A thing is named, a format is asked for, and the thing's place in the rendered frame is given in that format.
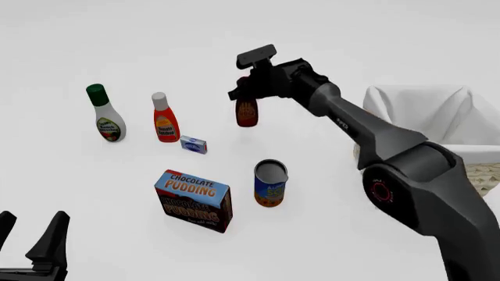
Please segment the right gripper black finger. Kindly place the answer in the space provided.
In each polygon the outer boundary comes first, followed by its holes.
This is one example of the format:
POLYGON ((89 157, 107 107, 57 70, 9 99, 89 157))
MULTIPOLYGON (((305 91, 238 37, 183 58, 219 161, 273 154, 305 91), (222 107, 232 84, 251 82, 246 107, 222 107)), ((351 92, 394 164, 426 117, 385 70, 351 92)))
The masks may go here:
POLYGON ((228 92, 228 96, 231 101, 238 100, 240 98, 241 91, 244 90, 245 81, 245 77, 240 77, 236 82, 236 88, 228 92))

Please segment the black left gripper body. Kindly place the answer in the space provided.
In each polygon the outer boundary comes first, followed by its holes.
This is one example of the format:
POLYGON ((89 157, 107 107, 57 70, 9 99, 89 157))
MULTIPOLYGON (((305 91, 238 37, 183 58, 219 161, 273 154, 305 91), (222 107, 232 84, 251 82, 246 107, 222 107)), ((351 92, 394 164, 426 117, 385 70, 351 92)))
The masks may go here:
POLYGON ((66 261, 34 261, 31 269, 0 269, 0 281, 65 281, 66 261))

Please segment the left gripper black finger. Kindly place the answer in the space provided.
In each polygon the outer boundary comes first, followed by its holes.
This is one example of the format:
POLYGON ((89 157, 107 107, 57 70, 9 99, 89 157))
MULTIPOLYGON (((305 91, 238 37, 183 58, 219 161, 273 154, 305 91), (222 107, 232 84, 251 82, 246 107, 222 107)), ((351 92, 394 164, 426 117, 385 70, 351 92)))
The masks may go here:
POLYGON ((16 224, 17 217, 9 211, 0 213, 0 250, 16 224))
POLYGON ((34 269, 67 267, 66 237, 69 223, 69 215, 64 211, 56 212, 39 241, 25 254, 32 261, 34 269))

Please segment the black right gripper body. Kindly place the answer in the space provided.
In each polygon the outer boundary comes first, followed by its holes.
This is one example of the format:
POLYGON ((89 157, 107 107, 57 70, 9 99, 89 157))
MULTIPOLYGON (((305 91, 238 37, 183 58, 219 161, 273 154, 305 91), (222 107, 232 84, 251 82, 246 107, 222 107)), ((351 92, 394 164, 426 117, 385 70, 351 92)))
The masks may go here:
POLYGON ((274 67, 255 67, 250 72, 249 95, 251 98, 283 97, 283 69, 274 67))

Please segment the brown bbq sauce bottle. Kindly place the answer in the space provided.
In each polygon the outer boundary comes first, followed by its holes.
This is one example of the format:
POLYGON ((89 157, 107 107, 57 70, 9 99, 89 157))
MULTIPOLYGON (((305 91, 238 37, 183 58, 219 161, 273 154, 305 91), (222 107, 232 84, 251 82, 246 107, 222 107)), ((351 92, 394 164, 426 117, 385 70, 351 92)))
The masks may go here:
POLYGON ((253 86, 248 79, 249 76, 242 76, 237 80, 237 88, 241 93, 237 98, 235 114, 240 127, 253 127, 259 121, 258 104, 252 93, 253 86))

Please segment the white cloth basket liner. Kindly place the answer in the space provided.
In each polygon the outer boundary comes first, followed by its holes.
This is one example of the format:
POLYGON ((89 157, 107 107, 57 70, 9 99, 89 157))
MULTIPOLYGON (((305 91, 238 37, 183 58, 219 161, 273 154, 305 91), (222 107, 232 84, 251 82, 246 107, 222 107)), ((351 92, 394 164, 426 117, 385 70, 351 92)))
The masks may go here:
POLYGON ((500 105, 467 86, 369 86, 363 108, 422 133, 466 164, 500 163, 500 105))

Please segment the woven wicker basket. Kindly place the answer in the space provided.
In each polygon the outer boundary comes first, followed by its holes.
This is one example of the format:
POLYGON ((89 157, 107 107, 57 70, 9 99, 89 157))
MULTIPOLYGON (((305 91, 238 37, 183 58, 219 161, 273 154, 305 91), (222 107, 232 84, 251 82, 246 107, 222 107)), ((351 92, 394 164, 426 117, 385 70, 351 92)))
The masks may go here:
POLYGON ((399 117, 374 106, 364 109, 393 125, 418 131, 461 156, 467 178, 481 196, 500 185, 500 126, 477 109, 438 109, 429 116, 407 112, 399 117))

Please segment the small blue white box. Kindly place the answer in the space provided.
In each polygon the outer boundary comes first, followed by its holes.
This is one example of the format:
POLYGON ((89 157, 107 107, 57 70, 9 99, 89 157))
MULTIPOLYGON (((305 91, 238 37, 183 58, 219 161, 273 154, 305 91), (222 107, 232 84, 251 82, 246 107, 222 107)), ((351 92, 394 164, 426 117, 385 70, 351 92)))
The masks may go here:
POLYGON ((207 142, 205 140, 199 140, 194 137, 182 135, 180 137, 180 144, 183 149, 199 154, 206 154, 208 151, 207 142))

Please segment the red ketchup bottle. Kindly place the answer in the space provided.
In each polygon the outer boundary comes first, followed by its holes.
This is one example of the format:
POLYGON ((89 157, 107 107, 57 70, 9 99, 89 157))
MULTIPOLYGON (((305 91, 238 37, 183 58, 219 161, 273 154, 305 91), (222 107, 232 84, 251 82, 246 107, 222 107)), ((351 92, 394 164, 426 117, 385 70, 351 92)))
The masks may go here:
POLYGON ((180 139, 180 128, 169 106, 166 95, 157 92, 152 95, 154 105, 155 132, 160 142, 177 142, 180 139))

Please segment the blue alphabet soup can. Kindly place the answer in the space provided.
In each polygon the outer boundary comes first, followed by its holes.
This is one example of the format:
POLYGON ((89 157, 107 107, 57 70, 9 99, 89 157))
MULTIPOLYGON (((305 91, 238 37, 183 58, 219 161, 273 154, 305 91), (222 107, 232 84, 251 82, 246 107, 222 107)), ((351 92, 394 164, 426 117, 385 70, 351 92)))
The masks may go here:
POLYGON ((288 171, 275 159, 265 159, 254 168, 254 198, 263 207, 277 207, 284 199, 288 171))

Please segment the chocolate pudding box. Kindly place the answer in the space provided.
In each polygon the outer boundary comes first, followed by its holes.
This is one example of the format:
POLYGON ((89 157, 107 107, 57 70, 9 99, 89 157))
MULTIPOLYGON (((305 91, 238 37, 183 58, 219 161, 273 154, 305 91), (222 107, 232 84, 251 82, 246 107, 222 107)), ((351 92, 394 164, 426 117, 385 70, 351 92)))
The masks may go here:
POLYGON ((166 170, 154 187, 166 215, 226 232, 233 218, 228 185, 166 170))

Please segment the white ranch dressing bottle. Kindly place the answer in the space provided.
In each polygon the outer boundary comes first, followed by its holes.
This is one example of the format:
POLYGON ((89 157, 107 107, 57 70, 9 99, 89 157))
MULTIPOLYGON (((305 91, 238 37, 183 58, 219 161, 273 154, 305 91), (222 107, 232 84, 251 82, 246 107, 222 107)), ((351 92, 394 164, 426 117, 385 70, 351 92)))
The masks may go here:
POLYGON ((100 135, 108 142, 121 142, 126 136, 126 124, 113 108, 104 86, 92 84, 86 92, 95 110, 95 125, 100 135))

